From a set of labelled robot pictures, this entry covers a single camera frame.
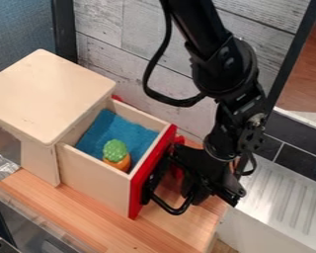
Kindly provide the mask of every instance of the black cable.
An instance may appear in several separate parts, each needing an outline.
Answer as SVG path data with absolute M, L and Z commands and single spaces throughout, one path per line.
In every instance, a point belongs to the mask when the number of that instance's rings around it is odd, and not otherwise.
M 175 107 L 191 107 L 195 105 L 197 102 L 199 102 L 200 100 L 202 100 L 205 97 L 205 95 L 203 95 L 202 93 L 199 93 L 196 96 L 190 97 L 188 99 L 174 99 L 171 97 L 167 97 L 164 94 L 161 94 L 159 92 L 156 92 L 148 87 L 148 81 L 150 79 L 152 71 L 157 65 L 161 56 L 164 54 L 166 48 L 168 47 L 171 40 L 171 34 L 172 34 L 172 19 L 170 16 L 168 3 L 166 0 L 160 0 L 160 3 L 162 5 L 162 9 L 164 12 L 164 17 L 165 17 L 165 25 L 166 25 L 165 38 L 162 44 L 159 46 L 156 53 L 153 55 L 153 57 L 149 61 L 148 65 L 146 66 L 146 69 L 143 75 L 143 89 L 147 96 L 159 102 L 162 102 L 171 106 L 175 106 Z
M 159 207 L 161 207 L 164 211 L 168 212 L 171 215 L 180 215 L 183 214 L 191 205 L 195 198 L 194 194 L 189 194 L 186 199 L 184 200 L 183 204 L 177 208 L 174 209 L 170 207 L 166 202 L 164 202 L 162 199 L 160 199 L 157 195 L 152 194 L 151 199 L 154 201 Z

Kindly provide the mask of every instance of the cable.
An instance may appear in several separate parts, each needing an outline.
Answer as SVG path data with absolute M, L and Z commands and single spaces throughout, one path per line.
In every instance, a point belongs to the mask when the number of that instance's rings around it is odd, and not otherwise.
M 164 94 L 161 94 L 159 92 L 156 92 L 152 90 L 150 87 L 148 87 L 148 81 L 153 72 L 153 69 L 155 68 L 159 59 L 161 58 L 166 48 L 168 47 L 171 40 L 171 34 L 172 34 L 172 19 L 170 16 L 167 0 L 160 0 L 160 3 L 162 5 L 162 9 L 164 12 L 164 17 L 165 17 L 165 25 L 166 25 L 165 38 L 163 39 L 162 44 L 159 46 L 158 50 L 156 51 L 156 53 L 153 55 L 148 65 L 146 66 L 146 69 L 143 75 L 143 89 L 147 96 L 159 102 L 162 102 L 164 104 L 168 104 L 170 106 L 175 106 L 175 107 L 191 107 L 195 105 L 197 102 L 199 102 L 200 100 L 202 100 L 205 97 L 205 95 L 203 95 L 202 93 L 199 93 L 196 96 L 190 97 L 188 99 L 174 99 L 171 97 L 167 97 Z

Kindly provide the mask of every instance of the box lid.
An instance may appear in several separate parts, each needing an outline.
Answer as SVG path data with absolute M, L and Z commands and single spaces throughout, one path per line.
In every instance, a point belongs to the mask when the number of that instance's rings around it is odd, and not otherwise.
M 39 49 L 0 72 L 0 121 L 52 145 L 115 86 L 102 75 Z

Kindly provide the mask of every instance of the gray wall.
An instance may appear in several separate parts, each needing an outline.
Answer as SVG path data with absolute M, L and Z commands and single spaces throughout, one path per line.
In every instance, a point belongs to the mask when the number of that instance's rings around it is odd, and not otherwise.
M 227 29 L 257 52 L 260 81 L 270 90 L 309 0 L 214 0 Z M 81 64 L 118 82 L 116 93 L 139 109 L 177 124 L 197 137 L 212 128 L 215 105 L 205 99 L 190 109 L 160 104 L 142 92 L 141 78 L 164 37 L 158 0 L 75 0 Z M 177 30 L 155 69 L 150 85 L 170 96 L 197 90 L 189 56 Z
M 50 0 L 0 0 L 0 71 L 38 48 L 54 51 Z

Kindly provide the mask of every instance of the wooden box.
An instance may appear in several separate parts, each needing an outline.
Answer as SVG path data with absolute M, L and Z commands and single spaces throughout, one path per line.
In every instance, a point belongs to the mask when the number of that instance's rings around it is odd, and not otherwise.
M 176 127 L 111 98 L 115 82 L 37 50 L 0 73 L 0 152 L 52 186 L 62 182 L 135 218 L 141 189 Z M 159 131 L 129 174 L 74 146 L 99 112 Z

